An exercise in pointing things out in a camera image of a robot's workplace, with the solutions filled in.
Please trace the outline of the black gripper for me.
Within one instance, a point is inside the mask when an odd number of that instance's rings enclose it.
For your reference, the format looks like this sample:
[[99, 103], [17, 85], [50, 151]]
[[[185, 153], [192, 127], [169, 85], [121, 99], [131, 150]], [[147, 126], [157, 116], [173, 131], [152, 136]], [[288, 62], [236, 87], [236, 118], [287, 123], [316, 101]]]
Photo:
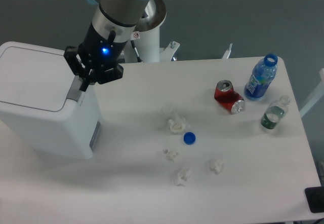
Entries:
[[124, 68], [119, 65], [118, 58], [124, 43], [115, 42], [115, 38], [115, 31], [102, 36], [90, 25], [78, 47], [66, 47], [63, 56], [81, 82], [80, 91], [86, 92], [89, 85], [102, 85], [123, 77]]

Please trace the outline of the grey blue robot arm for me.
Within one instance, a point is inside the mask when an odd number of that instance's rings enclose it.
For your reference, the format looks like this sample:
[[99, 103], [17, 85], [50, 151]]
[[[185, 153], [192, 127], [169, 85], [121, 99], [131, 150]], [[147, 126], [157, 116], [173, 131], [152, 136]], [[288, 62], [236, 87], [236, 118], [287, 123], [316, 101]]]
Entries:
[[123, 76], [120, 55], [133, 32], [150, 31], [166, 18], [163, 0], [96, 0], [94, 14], [84, 41], [68, 46], [64, 58], [81, 81], [80, 91], [89, 85], [105, 84]]

